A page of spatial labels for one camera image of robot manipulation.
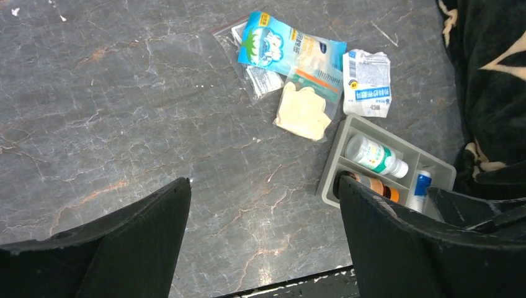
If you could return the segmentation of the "white gauze packet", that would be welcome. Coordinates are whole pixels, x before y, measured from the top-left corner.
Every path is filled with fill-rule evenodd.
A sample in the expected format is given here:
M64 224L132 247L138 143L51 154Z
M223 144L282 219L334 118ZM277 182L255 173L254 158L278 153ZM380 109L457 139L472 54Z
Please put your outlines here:
M353 49L343 54L343 112L362 117L385 118L393 101L391 62L383 52Z

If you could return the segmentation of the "grey divider tray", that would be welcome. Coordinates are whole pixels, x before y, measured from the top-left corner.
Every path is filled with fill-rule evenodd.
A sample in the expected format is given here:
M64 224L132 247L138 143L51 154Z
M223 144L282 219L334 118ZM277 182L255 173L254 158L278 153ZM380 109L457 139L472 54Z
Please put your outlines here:
M408 174L403 178L395 178L391 175L382 176L345 158L344 152L347 143L351 137L357 134L362 134L374 142L381 143L392 149L397 157L408 164ZM407 205L409 195L417 183L417 172L421 169L430 170L432 175L431 186L449 191L452 190L457 175L452 165L373 124L369 120L357 114L350 114L338 126L316 195L326 204L339 208L339 200L334 196L332 187L336 174L347 170L382 180L387 186L397 189L400 193L399 203Z

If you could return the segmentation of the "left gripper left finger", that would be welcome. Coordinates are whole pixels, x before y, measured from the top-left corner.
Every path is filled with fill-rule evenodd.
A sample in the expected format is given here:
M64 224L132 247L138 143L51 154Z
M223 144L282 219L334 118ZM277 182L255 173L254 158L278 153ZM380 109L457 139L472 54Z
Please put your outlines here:
M1 246L2 297L167 297L191 202L187 178L42 241Z

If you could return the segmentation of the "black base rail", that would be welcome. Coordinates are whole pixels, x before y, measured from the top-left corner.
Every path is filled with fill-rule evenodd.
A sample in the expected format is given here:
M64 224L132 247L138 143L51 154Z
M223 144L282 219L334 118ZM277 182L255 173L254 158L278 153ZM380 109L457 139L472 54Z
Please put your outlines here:
M226 294L230 298L277 297L359 297L353 266L338 266L329 271Z

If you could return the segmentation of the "blue white small box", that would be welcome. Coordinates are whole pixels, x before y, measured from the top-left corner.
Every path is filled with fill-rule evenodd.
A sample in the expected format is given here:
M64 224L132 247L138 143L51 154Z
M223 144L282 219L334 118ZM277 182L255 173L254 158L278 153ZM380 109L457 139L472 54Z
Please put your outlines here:
M423 211L426 200L426 189L431 185L431 182L432 174L429 171L423 169L417 170L414 186L411 188L406 201L407 208L419 213Z

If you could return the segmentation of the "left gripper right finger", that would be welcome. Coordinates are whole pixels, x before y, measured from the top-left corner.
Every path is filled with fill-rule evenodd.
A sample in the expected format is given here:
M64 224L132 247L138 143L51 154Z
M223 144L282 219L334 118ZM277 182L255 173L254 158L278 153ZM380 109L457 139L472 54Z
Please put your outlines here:
M338 183L362 297L524 297L525 199L482 200L427 190L439 218Z

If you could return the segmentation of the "white green-label bottle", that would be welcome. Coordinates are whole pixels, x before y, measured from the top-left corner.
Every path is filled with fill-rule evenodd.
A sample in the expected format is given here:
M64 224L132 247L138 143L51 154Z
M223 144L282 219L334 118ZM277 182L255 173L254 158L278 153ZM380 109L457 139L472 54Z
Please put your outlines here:
M408 164L393 149L362 134L350 138L344 157L380 175L403 178L409 171Z

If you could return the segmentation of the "brown glass bottle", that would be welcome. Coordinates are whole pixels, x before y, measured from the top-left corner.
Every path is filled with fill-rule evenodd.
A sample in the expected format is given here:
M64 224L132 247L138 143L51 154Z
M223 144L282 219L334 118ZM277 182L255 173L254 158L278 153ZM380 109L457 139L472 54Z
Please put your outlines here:
M361 185L369 188L373 192L382 195L385 198L388 198L394 202L398 202L400 198L400 193L397 189L387 186L385 183L383 183L381 180L377 178L371 178L369 176L355 173L352 171L340 171L335 175L333 186L332 186L332 193L333 195L339 199L339 185L340 185L340 179L345 176L354 179Z

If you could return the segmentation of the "blue cotton ball bag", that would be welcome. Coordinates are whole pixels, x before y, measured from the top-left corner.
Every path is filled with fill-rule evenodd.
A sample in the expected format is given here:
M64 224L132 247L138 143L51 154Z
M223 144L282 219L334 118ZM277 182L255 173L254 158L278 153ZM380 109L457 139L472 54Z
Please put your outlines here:
M241 40L238 63L274 71L283 80L291 75L328 102L339 102L345 42L306 34L262 11L250 13Z

